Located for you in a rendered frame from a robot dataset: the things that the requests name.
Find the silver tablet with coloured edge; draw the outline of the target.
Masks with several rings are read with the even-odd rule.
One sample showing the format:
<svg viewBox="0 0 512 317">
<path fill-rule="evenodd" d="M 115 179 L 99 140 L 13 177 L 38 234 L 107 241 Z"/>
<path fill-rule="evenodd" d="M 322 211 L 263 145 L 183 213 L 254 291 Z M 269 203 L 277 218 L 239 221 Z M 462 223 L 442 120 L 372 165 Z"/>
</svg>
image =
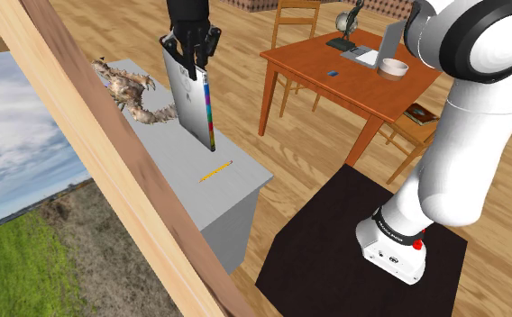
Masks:
<svg viewBox="0 0 512 317">
<path fill-rule="evenodd" d="M 159 38 L 169 85 L 181 126 L 189 131 L 209 150 L 215 151 L 213 125 L 207 73 L 194 64 L 196 80 L 193 80 L 184 57 L 178 52 L 178 42 L 173 35 Z"/>
</svg>

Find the spiky beige dragon figure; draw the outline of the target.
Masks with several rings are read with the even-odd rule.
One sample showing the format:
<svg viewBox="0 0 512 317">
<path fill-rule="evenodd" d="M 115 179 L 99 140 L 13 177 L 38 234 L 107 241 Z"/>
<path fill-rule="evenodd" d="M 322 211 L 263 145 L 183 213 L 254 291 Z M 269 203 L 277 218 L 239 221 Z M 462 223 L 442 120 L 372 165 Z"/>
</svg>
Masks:
<svg viewBox="0 0 512 317">
<path fill-rule="evenodd" d="M 155 112 L 143 107 L 143 91 L 156 89 L 155 83 L 149 75 L 139 75 L 119 68 L 111 68 L 102 59 L 92 60 L 91 66 L 99 76 L 108 81 L 105 87 L 120 111 L 127 109 L 135 121 L 154 124 L 178 118 L 174 104 L 169 104 Z"/>
</svg>

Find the wooden chair with book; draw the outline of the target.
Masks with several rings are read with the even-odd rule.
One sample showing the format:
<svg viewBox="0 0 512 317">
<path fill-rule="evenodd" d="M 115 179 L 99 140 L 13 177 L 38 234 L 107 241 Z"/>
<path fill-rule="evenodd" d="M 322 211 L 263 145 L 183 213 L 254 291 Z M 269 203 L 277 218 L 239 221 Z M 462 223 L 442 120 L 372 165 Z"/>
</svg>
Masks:
<svg viewBox="0 0 512 317">
<path fill-rule="evenodd" d="M 431 145 L 439 119 L 438 115 L 430 112 L 421 104 L 413 103 L 393 123 L 386 122 L 386 125 L 392 130 L 391 134 L 378 130 L 378 133 L 386 140 L 386 145 L 393 144 L 407 156 L 389 177 L 387 185 L 390 185 L 414 159 L 422 156 Z M 399 145 L 395 141 L 397 135 L 412 144 L 414 148 L 407 151 Z"/>
</svg>

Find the brown wooden table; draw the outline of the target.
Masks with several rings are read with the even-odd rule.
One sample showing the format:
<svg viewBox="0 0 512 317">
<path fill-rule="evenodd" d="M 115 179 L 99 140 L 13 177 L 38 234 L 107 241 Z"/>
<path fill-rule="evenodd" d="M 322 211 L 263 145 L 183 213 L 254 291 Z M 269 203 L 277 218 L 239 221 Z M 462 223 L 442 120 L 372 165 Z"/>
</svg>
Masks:
<svg viewBox="0 0 512 317">
<path fill-rule="evenodd" d="M 384 122 L 394 122 L 440 76 L 399 44 L 395 59 L 409 70 L 399 81 L 390 81 L 374 69 L 341 56 L 326 45 L 334 32 L 295 42 L 260 56 L 267 60 L 261 104 L 259 135 L 265 133 L 277 76 L 283 75 L 366 120 L 345 163 L 352 166 Z"/>
</svg>

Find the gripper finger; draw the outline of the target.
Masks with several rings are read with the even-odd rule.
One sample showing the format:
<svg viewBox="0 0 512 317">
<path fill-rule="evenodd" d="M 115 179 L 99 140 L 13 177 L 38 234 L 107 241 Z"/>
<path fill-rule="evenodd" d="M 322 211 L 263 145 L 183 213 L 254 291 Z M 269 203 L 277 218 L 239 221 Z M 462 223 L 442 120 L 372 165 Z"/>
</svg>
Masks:
<svg viewBox="0 0 512 317">
<path fill-rule="evenodd" d="M 189 78 L 193 81 L 197 80 L 196 64 L 195 64 L 195 47 L 197 40 L 193 31 L 184 31 L 181 46 L 184 56 L 184 67 L 188 71 Z"/>
<path fill-rule="evenodd" d="M 211 25 L 207 30 L 206 38 L 197 46 L 197 65 L 204 69 L 208 58 L 213 57 L 221 36 L 221 29 Z"/>
</svg>

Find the yellow pencil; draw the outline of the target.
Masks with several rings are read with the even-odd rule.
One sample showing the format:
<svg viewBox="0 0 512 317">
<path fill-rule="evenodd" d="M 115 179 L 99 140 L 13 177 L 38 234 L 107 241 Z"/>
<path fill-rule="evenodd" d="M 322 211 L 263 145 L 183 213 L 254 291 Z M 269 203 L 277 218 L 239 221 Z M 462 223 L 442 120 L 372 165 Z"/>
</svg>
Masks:
<svg viewBox="0 0 512 317">
<path fill-rule="evenodd" d="M 224 163 L 222 166 L 220 166 L 219 168 L 216 168 L 215 170 L 211 171 L 210 173 L 206 174 L 205 176 L 201 177 L 198 181 L 198 183 L 202 183 L 204 182 L 205 180 L 207 180 L 208 178 L 212 177 L 213 175 L 217 174 L 218 172 L 222 171 L 223 169 L 227 168 L 228 166 L 232 165 L 233 164 L 233 161 L 232 160 L 229 160 L 227 161 L 226 163 Z"/>
</svg>

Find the grey desk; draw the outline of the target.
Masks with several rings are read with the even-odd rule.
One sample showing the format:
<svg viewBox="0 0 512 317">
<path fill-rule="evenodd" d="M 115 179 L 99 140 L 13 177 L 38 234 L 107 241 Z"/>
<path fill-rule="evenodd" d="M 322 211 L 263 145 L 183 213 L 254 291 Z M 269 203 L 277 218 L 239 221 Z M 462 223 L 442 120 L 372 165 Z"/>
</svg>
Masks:
<svg viewBox="0 0 512 317">
<path fill-rule="evenodd" d="M 148 75 L 129 59 L 108 66 Z M 144 90 L 142 101 L 143 107 L 152 112 L 174 104 L 170 85 Z M 121 113 L 225 271 L 232 273 L 244 260 L 258 194 L 272 174 L 215 126 L 215 151 L 211 151 L 181 126 L 178 118 L 144 124 L 135 121 L 127 109 Z M 232 165 L 198 183 L 229 160 Z"/>
</svg>

